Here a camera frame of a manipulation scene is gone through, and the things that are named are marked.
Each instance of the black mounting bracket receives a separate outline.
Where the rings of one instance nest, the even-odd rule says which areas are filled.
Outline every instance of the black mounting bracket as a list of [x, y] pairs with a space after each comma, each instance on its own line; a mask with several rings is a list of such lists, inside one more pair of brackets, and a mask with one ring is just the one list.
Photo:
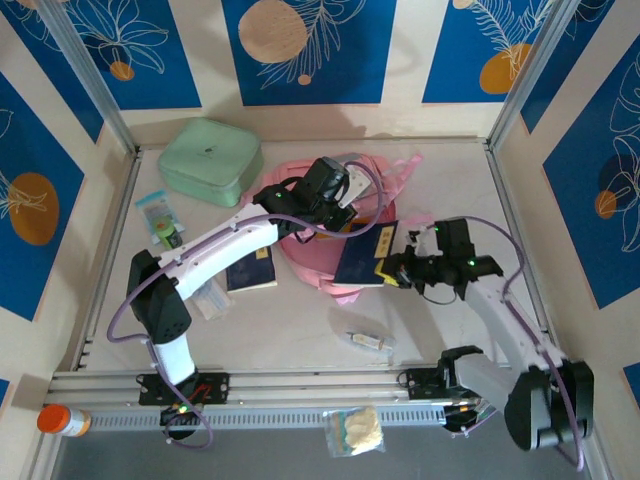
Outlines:
[[[138, 375], [136, 381], [140, 385], [140, 405], [171, 406], [182, 403], [157, 373]], [[229, 395], [229, 374], [199, 372], [177, 387], [194, 405], [224, 405]]]
[[407, 389], [409, 400], [428, 400], [450, 396], [444, 387], [444, 382], [438, 375], [437, 368], [408, 368], [403, 374], [404, 382], [398, 377], [398, 383]]

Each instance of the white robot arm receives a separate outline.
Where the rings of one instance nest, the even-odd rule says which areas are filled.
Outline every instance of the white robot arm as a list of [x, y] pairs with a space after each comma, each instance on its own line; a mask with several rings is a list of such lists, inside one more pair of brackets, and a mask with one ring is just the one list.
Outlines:
[[[304, 230], [296, 223], [299, 220], [339, 232], [356, 215], [348, 202], [369, 183], [355, 169], [323, 157], [303, 178], [295, 180], [293, 188], [290, 183], [266, 187], [252, 204], [190, 244], [159, 258], [145, 250], [132, 259], [128, 293], [135, 298], [131, 307], [147, 330], [168, 382], [177, 391], [188, 396], [198, 375], [187, 344], [191, 317], [184, 300], [242, 257]], [[510, 368], [491, 362], [477, 347], [447, 350], [437, 368], [418, 369], [422, 370], [422, 386], [427, 387], [424, 391], [431, 392], [422, 398], [457, 396], [463, 390], [486, 399], [504, 414], [512, 438], [525, 450], [557, 445], [574, 437], [573, 432], [580, 438], [589, 435], [593, 428], [593, 374], [589, 367], [584, 362], [570, 362], [517, 302], [507, 299], [502, 270], [493, 258], [476, 256], [466, 220], [436, 222], [434, 229], [442, 255], [419, 257], [409, 245], [405, 252], [387, 257], [379, 273], [388, 283], [415, 288], [421, 295], [426, 285], [452, 286], [487, 325]], [[407, 370], [408, 380], [411, 370]], [[562, 379], [560, 385], [557, 376]], [[569, 400], [566, 395], [561, 398], [559, 386], [561, 390], [566, 386]], [[569, 418], [569, 410], [575, 418]]]
[[420, 295], [426, 285], [452, 286], [485, 323], [509, 368], [475, 346], [453, 348], [442, 353], [436, 369], [407, 370], [407, 382], [418, 385], [410, 396], [418, 391], [423, 399], [461, 392], [481, 397], [504, 414], [509, 433], [523, 450], [557, 445], [574, 438], [574, 432], [579, 438], [588, 436], [593, 429], [591, 369], [569, 361], [510, 297], [496, 261], [476, 256], [464, 218], [436, 222], [434, 230], [442, 255], [417, 256], [415, 246], [408, 245], [403, 253], [387, 257], [379, 273]]
[[291, 183], [264, 188], [227, 222], [159, 258], [145, 250], [132, 259], [129, 294], [158, 270], [168, 269], [131, 306], [171, 384], [179, 385], [196, 373], [186, 336], [191, 317], [184, 301], [244, 256], [304, 230], [292, 220], [339, 232], [356, 215], [350, 203], [367, 190], [371, 180], [349, 162], [342, 165], [323, 157], [293, 188]]

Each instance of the clear plastic bag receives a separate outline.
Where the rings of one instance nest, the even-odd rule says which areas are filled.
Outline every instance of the clear plastic bag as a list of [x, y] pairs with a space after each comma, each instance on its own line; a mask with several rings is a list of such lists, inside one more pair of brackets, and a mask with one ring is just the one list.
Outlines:
[[332, 457], [353, 457], [384, 452], [384, 436], [374, 407], [324, 412], [327, 446]]
[[207, 321], [223, 317], [233, 304], [233, 300], [229, 298], [215, 278], [206, 281], [191, 295], [189, 300]]
[[160, 217], [169, 217], [178, 233], [184, 232], [184, 225], [178, 221], [178, 217], [169, 205], [169, 195], [163, 190], [150, 193], [136, 202], [136, 208], [144, 218], [151, 241], [154, 245], [160, 243], [160, 237], [156, 233], [153, 220]]

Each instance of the small bottle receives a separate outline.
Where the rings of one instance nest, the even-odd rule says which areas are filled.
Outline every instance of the small bottle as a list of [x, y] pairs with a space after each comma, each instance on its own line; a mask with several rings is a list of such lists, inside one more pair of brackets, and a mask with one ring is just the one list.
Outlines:
[[64, 405], [48, 405], [38, 415], [38, 430], [43, 433], [80, 437], [87, 433], [90, 425], [88, 412]]
[[395, 339], [391, 337], [351, 328], [343, 333], [342, 338], [358, 348], [387, 356], [393, 354], [393, 349], [396, 345]]
[[153, 219], [153, 231], [158, 235], [162, 245], [168, 250], [182, 245], [182, 237], [169, 215]]

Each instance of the yellow label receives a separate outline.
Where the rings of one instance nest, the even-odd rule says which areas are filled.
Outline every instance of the yellow label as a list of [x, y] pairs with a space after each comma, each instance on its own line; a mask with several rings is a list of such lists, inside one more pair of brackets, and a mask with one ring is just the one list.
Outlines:
[[374, 258], [386, 258], [387, 255], [389, 255], [394, 229], [395, 227], [393, 226], [384, 227], [382, 229], [380, 237], [378, 238], [378, 246], [376, 247]]
[[269, 256], [269, 249], [267, 247], [262, 247], [256, 250], [256, 259], [262, 260], [263, 258], [267, 258]]
[[394, 287], [397, 287], [398, 282], [396, 281], [395, 278], [393, 278], [390, 275], [387, 275], [386, 273], [382, 273], [382, 265], [384, 265], [384, 260], [380, 260], [378, 262], [378, 265], [376, 265], [376, 269], [375, 269], [376, 275], [384, 278], [384, 283], [386, 283], [387, 285], [393, 285]]

